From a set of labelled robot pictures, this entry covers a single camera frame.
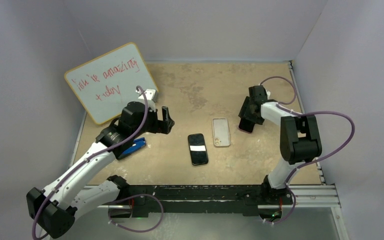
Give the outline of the clear phone case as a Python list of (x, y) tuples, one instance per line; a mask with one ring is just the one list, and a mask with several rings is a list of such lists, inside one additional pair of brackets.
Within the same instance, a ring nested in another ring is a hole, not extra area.
[(231, 145), (228, 120), (224, 117), (212, 119), (213, 144), (217, 148), (227, 148)]

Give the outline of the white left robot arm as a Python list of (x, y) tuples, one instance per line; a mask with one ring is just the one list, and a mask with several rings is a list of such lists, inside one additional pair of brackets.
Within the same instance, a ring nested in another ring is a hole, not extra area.
[(104, 203), (122, 205), (130, 199), (144, 197), (154, 199), (160, 208), (160, 200), (154, 195), (140, 193), (132, 195), (130, 185), (120, 176), (111, 176), (101, 185), (81, 192), (86, 184), (104, 167), (118, 160), (134, 145), (134, 140), (143, 133), (169, 134), (175, 121), (169, 109), (162, 106), (162, 119), (157, 110), (148, 103), (132, 101), (123, 108), (121, 115), (113, 119), (96, 137), (87, 152), (55, 181), (39, 189), (33, 187), (26, 195), (27, 207), (33, 219), (31, 235), (37, 236), (40, 226), (47, 236), (59, 238), (74, 224), (75, 220)]

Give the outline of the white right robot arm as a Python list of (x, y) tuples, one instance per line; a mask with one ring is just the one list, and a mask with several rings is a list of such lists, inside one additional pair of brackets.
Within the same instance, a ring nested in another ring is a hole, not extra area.
[(270, 121), (280, 126), (279, 150), (281, 159), (272, 172), (266, 175), (260, 196), (268, 204), (280, 198), (299, 166), (312, 162), (322, 153), (322, 143), (317, 119), (314, 115), (303, 116), (290, 109), (282, 109), (278, 102), (269, 99), (261, 85), (248, 88), (238, 116), (238, 128), (252, 133), (255, 125)]

